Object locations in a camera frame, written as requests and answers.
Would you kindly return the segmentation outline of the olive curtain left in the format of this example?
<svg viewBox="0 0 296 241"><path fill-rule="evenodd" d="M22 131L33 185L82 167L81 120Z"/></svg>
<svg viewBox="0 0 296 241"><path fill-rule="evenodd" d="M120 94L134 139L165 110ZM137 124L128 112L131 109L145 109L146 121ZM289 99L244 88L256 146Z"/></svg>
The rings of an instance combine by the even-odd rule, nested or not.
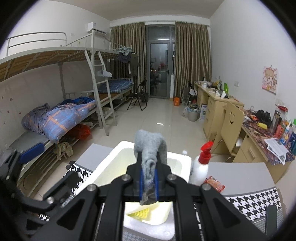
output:
<svg viewBox="0 0 296 241"><path fill-rule="evenodd" d="M146 28L143 22L121 25L111 28L111 43L114 50L120 50L119 56L111 61L113 78L131 78L133 89L147 79L146 74Z"/></svg>

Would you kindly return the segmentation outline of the red plastic bag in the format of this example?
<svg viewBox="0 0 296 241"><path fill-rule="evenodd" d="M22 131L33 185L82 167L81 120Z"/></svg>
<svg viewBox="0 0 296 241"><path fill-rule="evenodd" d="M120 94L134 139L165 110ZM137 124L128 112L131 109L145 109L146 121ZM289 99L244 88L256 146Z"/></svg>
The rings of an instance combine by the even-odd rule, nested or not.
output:
<svg viewBox="0 0 296 241"><path fill-rule="evenodd" d="M69 132L67 132L66 136L69 138L76 138L85 140L91 135L90 127L83 124L78 124L74 126Z"/></svg>

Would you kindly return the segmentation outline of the black folding chair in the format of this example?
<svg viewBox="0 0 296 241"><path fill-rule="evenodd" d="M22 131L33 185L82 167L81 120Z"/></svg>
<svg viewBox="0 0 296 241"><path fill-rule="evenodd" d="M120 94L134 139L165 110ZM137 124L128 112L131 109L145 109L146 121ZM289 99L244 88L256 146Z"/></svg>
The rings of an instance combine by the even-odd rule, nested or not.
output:
<svg viewBox="0 0 296 241"><path fill-rule="evenodd" d="M130 100L127 110L129 110L131 104L136 105L136 103L138 103L141 111L147 108L148 93L145 92L146 85L147 80L145 79L138 85L136 91L129 95L132 99Z"/></svg>

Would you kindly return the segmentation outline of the white metal bunk bed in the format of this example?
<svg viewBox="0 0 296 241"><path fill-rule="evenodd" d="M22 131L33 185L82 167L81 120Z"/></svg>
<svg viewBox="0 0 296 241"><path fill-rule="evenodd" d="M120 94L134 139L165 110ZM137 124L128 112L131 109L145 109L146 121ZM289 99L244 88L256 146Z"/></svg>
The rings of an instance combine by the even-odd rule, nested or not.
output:
<svg viewBox="0 0 296 241"><path fill-rule="evenodd" d="M66 99L93 98L96 108L79 124L109 133L116 125L115 110L132 92L132 84L115 79L111 61L119 56L111 40L96 32L68 41L64 32L35 32L6 39L1 53L1 155L24 151L42 143L45 150L24 164L17 187L34 197L80 139L66 134L57 144L45 135L26 130L22 118L48 103L51 108Z"/></svg>

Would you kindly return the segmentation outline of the dark grey pouch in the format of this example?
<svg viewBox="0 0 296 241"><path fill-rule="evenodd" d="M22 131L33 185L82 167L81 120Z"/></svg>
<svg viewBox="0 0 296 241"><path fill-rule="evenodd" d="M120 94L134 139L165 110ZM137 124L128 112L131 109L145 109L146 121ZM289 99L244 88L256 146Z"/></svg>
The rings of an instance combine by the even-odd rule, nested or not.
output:
<svg viewBox="0 0 296 241"><path fill-rule="evenodd" d="M278 214L277 207L270 205L265 208L265 234L272 237L277 230Z"/></svg>

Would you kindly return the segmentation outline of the grey fuzzy cloth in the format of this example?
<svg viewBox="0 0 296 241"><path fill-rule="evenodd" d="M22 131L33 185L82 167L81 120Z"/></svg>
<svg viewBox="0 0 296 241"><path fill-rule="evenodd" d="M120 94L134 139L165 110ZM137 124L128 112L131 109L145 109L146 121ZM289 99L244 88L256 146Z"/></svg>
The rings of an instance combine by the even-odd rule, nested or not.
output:
<svg viewBox="0 0 296 241"><path fill-rule="evenodd" d="M161 162L167 163L167 144L161 133L151 133L146 130L138 130L135 134L134 155L142 153L142 171L144 176L144 190L140 205L156 203L154 189L154 170L157 164L157 154Z"/></svg>

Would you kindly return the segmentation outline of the yellow foam fruit net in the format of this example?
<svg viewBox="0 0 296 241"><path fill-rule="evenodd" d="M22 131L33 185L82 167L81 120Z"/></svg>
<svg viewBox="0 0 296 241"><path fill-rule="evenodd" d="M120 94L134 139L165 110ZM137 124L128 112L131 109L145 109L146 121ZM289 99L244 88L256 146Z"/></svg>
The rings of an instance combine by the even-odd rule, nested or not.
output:
<svg viewBox="0 0 296 241"><path fill-rule="evenodd" d="M141 210L137 210L137 211L128 213L127 216L132 217L136 220L143 220L143 219L148 218L149 213L150 213L150 208L144 208Z"/></svg>

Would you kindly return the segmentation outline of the houndstooth table mat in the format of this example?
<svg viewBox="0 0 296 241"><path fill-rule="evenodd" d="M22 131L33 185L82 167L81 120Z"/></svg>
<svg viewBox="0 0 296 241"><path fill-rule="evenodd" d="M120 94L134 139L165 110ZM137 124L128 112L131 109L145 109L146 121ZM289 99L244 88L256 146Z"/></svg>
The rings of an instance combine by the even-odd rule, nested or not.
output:
<svg viewBox="0 0 296 241"><path fill-rule="evenodd" d="M121 240L130 175L97 186L90 179L78 195L60 207L33 240ZM173 188L176 240L268 240L239 209L209 184L196 186L176 174Z"/></svg>

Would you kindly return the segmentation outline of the blue plaid quilt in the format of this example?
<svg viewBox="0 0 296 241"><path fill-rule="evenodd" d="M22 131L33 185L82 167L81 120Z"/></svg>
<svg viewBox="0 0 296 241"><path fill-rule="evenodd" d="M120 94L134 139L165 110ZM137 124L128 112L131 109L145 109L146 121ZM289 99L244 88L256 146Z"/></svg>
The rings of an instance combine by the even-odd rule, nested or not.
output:
<svg viewBox="0 0 296 241"><path fill-rule="evenodd" d="M96 101L84 96L66 99L53 108L45 103L29 111L21 123L24 129L45 135L50 142L57 144L95 108Z"/></svg>

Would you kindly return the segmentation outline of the wooden desk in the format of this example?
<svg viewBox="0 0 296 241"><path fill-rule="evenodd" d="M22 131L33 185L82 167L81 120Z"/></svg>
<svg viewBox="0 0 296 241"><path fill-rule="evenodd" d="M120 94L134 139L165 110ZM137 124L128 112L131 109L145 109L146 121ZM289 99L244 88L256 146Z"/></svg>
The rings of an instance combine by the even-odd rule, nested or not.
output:
<svg viewBox="0 0 296 241"><path fill-rule="evenodd" d="M288 171L289 165L295 159L292 153L287 153L287 158L284 164L268 150L266 139L271 138L268 130L265 130L257 125L253 120L247 120L246 117L251 116L251 111L243 109L244 104L234 98L221 98L216 96L214 90L205 88L202 85L195 83L197 89L197 104L198 106L206 105L207 110L204 118L203 131L209 141L215 140L217 132L221 130L225 107L228 102L234 104L244 112L244 119L239 140L236 143L236 148L240 147L245 154L247 163L263 162L274 181L277 183Z"/></svg>

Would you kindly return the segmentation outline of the olive curtain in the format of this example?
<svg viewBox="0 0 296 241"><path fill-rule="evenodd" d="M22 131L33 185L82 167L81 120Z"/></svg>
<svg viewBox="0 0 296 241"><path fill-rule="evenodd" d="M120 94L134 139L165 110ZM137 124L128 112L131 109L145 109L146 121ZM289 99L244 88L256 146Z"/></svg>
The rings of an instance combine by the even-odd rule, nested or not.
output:
<svg viewBox="0 0 296 241"><path fill-rule="evenodd" d="M114 50L120 50L119 56L111 61L113 78L131 78L133 89L147 79L146 74L146 28L143 22L121 25L111 28L111 43Z"/></svg>
<svg viewBox="0 0 296 241"><path fill-rule="evenodd" d="M206 25L175 23L174 96L181 97L188 82L212 79L211 45Z"/></svg>

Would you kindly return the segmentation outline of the wooden smiley chair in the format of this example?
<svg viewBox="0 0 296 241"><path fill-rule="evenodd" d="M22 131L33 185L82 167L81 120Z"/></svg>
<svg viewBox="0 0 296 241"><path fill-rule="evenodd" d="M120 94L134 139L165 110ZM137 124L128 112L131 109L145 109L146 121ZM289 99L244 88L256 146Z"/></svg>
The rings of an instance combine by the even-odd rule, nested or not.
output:
<svg viewBox="0 0 296 241"><path fill-rule="evenodd" d="M233 158L233 163L247 163L243 151L240 147L236 148L242 129L244 112L230 102L226 104L225 109L222 127L217 132L211 153L218 155L229 154L229 159Z"/></svg>

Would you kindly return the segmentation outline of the glass balcony door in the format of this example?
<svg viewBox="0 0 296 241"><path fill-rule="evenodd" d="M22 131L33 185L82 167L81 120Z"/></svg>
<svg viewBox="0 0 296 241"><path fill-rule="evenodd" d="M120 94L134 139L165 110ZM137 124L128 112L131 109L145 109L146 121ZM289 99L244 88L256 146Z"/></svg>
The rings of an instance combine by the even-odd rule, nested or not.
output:
<svg viewBox="0 0 296 241"><path fill-rule="evenodd" d="M169 99L173 86L175 26L147 25L146 41L149 97Z"/></svg>

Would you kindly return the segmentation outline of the white air conditioner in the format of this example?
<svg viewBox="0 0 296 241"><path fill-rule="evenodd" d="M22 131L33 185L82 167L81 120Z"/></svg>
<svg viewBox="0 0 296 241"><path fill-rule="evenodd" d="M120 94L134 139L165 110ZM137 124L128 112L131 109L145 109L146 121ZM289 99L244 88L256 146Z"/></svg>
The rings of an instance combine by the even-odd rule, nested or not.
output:
<svg viewBox="0 0 296 241"><path fill-rule="evenodd" d="M98 27L95 22L88 23L87 32L92 33L93 31L103 36L107 35L107 32L105 30L100 29L100 27Z"/></svg>

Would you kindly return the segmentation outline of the grey metal bucket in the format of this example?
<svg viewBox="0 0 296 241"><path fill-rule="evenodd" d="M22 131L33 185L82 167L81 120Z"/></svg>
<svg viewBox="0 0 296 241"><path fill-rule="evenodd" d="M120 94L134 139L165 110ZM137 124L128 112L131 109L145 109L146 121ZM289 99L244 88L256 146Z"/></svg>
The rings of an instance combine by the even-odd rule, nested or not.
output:
<svg viewBox="0 0 296 241"><path fill-rule="evenodd" d="M192 104L188 106L188 120L189 121L197 121L199 117L199 107L196 104Z"/></svg>

